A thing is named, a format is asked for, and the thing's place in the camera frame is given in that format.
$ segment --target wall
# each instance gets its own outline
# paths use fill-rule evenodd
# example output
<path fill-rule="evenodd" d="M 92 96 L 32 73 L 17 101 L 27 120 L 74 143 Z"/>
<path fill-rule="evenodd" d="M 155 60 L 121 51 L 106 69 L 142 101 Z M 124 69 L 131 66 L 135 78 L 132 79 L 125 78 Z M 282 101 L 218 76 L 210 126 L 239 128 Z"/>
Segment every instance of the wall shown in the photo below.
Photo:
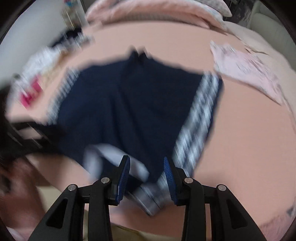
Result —
<path fill-rule="evenodd" d="M 36 0 L 16 20 L 0 44 L 0 86 L 65 29 L 63 6 L 63 0 Z"/>

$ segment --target clothing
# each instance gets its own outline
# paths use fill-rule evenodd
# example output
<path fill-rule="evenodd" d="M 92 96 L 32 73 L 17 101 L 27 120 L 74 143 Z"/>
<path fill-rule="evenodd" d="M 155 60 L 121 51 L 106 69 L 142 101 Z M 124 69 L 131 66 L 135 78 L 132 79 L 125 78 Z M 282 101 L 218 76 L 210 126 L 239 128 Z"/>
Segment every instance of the clothing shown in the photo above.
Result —
<path fill-rule="evenodd" d="M 149 214 L 169 199 L 165 156 L 191 175 L 213 122 L 223 82 L 132 52 L 127 60 L 69 71 L 49 117 L 65 135 L 59 149 L 108 176 L 131 157 L 126 190 Z"/>
<path fill-rule="evenodd" d="M 245 54 L 228 44 L 210 43 L 215 70 L 238 81 L 253 86 L 278 104 L 283 97 L 277 76 L 252 54 Z"/>

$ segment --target pink mattress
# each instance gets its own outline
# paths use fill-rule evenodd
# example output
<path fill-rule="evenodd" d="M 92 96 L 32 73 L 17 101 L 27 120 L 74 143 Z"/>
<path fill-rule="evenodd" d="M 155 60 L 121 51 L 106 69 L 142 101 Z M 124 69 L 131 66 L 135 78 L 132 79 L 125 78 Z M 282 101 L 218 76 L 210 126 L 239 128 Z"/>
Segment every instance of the pink mattress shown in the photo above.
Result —
<path fill-rule="evenodd" d="M 11 120 L 31 116 L 46 119 L 66 67 L 87 67 L 116 61 L 131 46 L 145 48 L 154 58 L 191 71 L 213 70 L 210 41 L 229 43 L 245 51 L 234 36 L 196 26 L 169 22 L 122 23 L 85 30 L 95 42 L 71 57 L 36 105 L 26 110 L 15 102 Z M 295 197 L 296 136 L 289 112 L 257 90 L 223 77 L 225 90 L 214 128 L 196 167 L 194 178 L 204 185 L 225 184 L 239 199 L 257 225 L 292 206 Z M 30 156 L 41 174 L 63 191 L 69 184 L 88 185 L 88 173 L 66 157 Z M 110 207 L 113 223 L 154 234 L 180 237 L 184 209 L 169 206 L 155 217 L 147 216 L 124 199 Z"/>

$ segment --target metal screw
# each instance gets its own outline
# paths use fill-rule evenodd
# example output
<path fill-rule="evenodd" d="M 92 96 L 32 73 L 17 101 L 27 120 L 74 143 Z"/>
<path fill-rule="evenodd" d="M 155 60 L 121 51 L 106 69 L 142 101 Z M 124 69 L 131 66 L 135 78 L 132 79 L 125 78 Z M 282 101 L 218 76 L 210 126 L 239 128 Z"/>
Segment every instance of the metal screw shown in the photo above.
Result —
<path fill-rule="evenodd" d="M 68 187 L 68 190 L 69 191 L 74 191 L 76 189 L 76 186 L 74 184 L 71 184 L 69 187 Z"/>
<path fill-rule="evenodd" d="M 219 189 L 220 191 L 226 191 L 226 186 L 224 186 L 224 185 L 219 185 L 219 186 L 218 186 L 218 189 Z"/>
<path fill-rule="evenodd" d="M 187 177 L 187 178 L 184 179 L 184 182 L 186 182 L 186 183 L 193 183 L 193 179 L 190 178 L 190 177 Z"/>
<path fill-rule="evenodd" d="M 110 182 L 110 179 L 109 179 L 108 177 L 103 177 L 103 178 L 101 179 L 101 182 L 102 182 L 102 183 L 108 183 L 108 182 Z"/>

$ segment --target beige bedding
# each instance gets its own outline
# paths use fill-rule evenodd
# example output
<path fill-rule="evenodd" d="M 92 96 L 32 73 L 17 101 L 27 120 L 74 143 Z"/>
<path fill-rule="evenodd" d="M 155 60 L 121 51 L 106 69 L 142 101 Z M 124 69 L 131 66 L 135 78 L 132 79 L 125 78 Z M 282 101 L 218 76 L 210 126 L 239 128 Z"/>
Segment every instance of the beige bedding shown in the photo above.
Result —
<path fill-rule="evenodd" d="M 8 113 L 11 120 L 24 116 L 45 120 L 49 100 L 66 67 L 84 68 L 92 63 L 116 61 L 127 56 L 131 46 L 145 48 L 165 64 L 194 71 L 213 70 L 211 40 L 245 51 L 235 36 L 181 23 L 124 23 L 103 29 L 92 26 L 85 32 L 93 34 L 95 43 L 69 59 L 31 110 L 14 103 Z M 227 185 L 257 225 L 261 225 L 294 202 L 296 136 L 285 106 L 279 106 L 251 87 L 227 77 L 223 80 L 225 90 L 214 128 L 194 178 L 204 185 Z M 71 183 L 90 184 L 87 172 L 66 157 L 32 155 L 30 160 L 61 191 Z M 118 207 L 110 207 L 110 216 L 111 222 L 128 228 L 180 237 L 184 209 L 170 206 L 149 217 L 124 199 Z"/>

